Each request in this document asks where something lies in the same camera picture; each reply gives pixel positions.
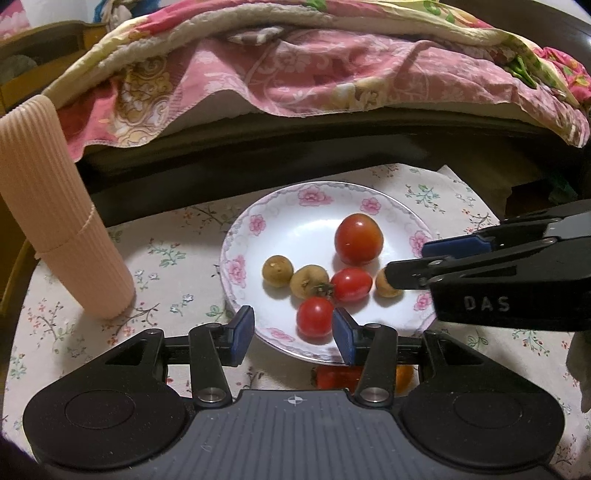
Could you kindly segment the orange tangerine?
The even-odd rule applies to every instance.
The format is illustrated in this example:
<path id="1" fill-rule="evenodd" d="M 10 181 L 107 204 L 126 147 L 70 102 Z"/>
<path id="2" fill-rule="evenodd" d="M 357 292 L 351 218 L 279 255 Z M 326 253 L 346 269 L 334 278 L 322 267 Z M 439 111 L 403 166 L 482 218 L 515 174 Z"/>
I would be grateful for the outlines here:
<path id="1" fill-rule="evenodd" d="M 417 365 L 398 365 L 396 377 L 397 397 L 408 395 L 419 385 L 419 367 Z"/>

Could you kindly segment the red cherry tomato with stem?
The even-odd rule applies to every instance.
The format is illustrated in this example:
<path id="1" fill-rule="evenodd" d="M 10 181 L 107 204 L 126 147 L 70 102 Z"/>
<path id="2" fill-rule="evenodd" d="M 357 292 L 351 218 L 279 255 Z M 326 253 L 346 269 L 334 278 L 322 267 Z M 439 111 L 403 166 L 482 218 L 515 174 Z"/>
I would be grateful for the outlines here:
<path id="1" fill-rule="evenodd" d="M 297 332 L 304 338 L 320 340 L 332 333 L 334 305 L 324 297 L 304 300 L 297 309 Z"/>

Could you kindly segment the large red tomato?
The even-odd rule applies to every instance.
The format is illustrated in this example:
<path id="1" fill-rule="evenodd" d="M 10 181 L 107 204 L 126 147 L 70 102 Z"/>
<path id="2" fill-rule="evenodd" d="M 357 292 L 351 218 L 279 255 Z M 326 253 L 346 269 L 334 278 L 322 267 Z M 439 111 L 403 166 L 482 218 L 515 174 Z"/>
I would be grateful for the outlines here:
<path id="1" fill-rule="evenodd" d="M 335 231 L 335 253 L 348 265 L 366 265 L 383 250 L 384 236 L 377 222 L 362 213 L 349 215 Z"/>

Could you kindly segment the small brown longan on plate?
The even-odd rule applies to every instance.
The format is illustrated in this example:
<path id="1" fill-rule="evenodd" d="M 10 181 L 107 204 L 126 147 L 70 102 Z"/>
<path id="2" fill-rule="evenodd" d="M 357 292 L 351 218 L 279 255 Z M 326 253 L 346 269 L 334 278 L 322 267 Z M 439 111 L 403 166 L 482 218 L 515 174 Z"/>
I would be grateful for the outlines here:
<path id="1" fill-rule="evenodd" d="M 283 288 L 290 284 L 294 275 L 294 267 L 287 257 L 273 255 L 263 263 L 262 276 L 267 284 L 276 288 Z"/>

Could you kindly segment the pink cloth covered box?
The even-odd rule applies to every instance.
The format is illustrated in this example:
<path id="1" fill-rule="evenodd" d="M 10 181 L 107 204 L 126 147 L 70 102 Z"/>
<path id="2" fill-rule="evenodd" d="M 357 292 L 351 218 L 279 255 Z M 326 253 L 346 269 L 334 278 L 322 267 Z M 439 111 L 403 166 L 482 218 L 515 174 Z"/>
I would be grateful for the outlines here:
<path id="1" fill-rule="evenodd" d="M 21 0 L 1 2 L 0 40 L 6 40 L 29 28 L 30 23 Z"/>

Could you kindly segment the pink floral quilt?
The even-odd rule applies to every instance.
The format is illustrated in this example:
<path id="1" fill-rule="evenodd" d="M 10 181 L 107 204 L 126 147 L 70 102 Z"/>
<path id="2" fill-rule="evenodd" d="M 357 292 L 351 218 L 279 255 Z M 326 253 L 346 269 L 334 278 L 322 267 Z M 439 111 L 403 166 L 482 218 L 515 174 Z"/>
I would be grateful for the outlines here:
<path id="1" fill-rule="evenodd" d="M 44 93 L 73 159 L 249 112 L 451 110 L 590 138 L 582 62 L 440 1 L 180 1 L 120 24 Z"/>

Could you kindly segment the floral tablecloth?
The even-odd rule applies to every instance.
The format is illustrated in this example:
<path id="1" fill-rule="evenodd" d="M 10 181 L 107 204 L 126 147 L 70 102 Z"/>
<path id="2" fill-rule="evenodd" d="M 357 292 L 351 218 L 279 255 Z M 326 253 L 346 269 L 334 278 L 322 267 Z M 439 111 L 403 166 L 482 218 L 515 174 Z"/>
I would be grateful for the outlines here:
<path id="1" fill-rule="evenodd" d="M 497 217 L 460 172 L 403 164 L 346 174 L 397 199 L 440 237 L 470 233 Z M 133 334 L 157 327 L 169 336 L 228 317 L 219 250 L 225 233 L 255 194 L 223 199 L 116 226 L 109 235 L 130 269 L 137 294 L 131 310 L 110 322 L 86 319 L 50 270 L 39 264 L 28 275 L 18 309 L 16 335 L 5 374 L 3 434 L 21 448 L 28 443 L 22 415 L 29 399 L 52 381 Z M 578 381 L 566 367 L 568 333 L 447 324 L 444 331 L 515 370 L 550 392 L 566 417 L 553 466 L 567 478 L 590 472 L 590 417 L 580 407 Z"/>

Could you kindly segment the dark bed frame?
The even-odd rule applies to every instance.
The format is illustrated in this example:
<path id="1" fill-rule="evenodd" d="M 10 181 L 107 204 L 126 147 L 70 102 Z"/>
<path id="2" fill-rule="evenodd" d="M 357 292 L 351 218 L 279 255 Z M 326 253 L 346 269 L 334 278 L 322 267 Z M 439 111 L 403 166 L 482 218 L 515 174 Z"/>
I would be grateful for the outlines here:
<path id="1" fill-rule="evenodd" d="M 451 167 L 496 214 L 586 199 L 590 150 L 516 120 L 410 109 L 247 114 L 137 148 L 92 147 L 78 172 L 107 225 L 327 175 Z"/>

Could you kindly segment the white floral plate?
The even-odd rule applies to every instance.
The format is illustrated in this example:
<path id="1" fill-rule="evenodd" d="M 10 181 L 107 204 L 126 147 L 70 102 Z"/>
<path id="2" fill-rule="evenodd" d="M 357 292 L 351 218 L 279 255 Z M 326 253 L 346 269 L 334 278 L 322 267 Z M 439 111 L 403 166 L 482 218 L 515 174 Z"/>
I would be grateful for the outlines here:
<path id="1" fill-rule="evenodd" d="M 332 337 L 308 339 L 297 330 L 300 283 L 331 279 L 345 268 L 335 233 L 353 214 L 374 220 L 384 238 L 381 253 L 363 269 L 376 276 L 391 261 L 417 259 L 432 237 L 409 207 L 375 189 L 339 181 L 297 184 L 256 200 L 229 228 L 221 246 L 221 283 L 233 310 L 252 306 L 256 336 L 277 351 L 315 364 L 339 365 Z M 297 284 L 281 287 L 263 278 L 263 265 L 281 256 L 293 266 Z"/>

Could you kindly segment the brown longan fruit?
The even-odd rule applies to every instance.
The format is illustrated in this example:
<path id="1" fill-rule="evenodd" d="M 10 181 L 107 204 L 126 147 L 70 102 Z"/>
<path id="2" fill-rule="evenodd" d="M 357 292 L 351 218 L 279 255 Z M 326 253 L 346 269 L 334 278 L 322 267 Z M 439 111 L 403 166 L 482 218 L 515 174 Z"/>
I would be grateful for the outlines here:
<path id="1" fill-rule="evenodd" d="M 318 265 L 307 265 L 294 272 L 290 279 L 290 292 L 298 299 L 325 296 L 329 292 L 329 275 Z"/>

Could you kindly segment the red oval cherry tomato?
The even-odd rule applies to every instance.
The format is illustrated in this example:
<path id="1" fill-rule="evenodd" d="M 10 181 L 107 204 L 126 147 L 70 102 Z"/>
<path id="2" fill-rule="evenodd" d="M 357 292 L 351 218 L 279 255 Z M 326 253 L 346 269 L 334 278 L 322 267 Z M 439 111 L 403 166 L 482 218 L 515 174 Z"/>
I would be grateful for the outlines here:
<path id="1" fill-rule="evenodd" d="M 348 267 L 332 276 L 332 296 L 339 302 L 365 299 L 372 289 L 373 277 L 362 268 Z"/>

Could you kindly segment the pink ribbed cylinder container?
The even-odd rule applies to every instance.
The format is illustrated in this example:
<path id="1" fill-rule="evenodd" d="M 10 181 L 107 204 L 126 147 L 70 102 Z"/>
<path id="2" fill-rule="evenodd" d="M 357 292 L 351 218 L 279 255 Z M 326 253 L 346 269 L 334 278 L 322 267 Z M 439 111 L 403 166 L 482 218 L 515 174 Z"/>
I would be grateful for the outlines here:
<path id="1" fill-rule="evenodd" d="M 131 304 L 132 275 L 43 95 L 1 118 L 1 195 L 37 256 L 87 314 L 112 319 Z"/>

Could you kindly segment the clothes pile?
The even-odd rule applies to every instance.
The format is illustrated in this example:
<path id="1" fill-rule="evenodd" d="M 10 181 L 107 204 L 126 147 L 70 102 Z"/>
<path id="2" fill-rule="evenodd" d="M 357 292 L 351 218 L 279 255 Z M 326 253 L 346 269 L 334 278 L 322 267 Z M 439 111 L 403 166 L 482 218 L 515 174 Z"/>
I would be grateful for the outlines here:
<path id="1" fill-rule="evenodd" d="M 159 0 L 101 0 L 94 8 L 93 22 L 110 30 L 125 21 L 153 13 L 160 9 Z"/>

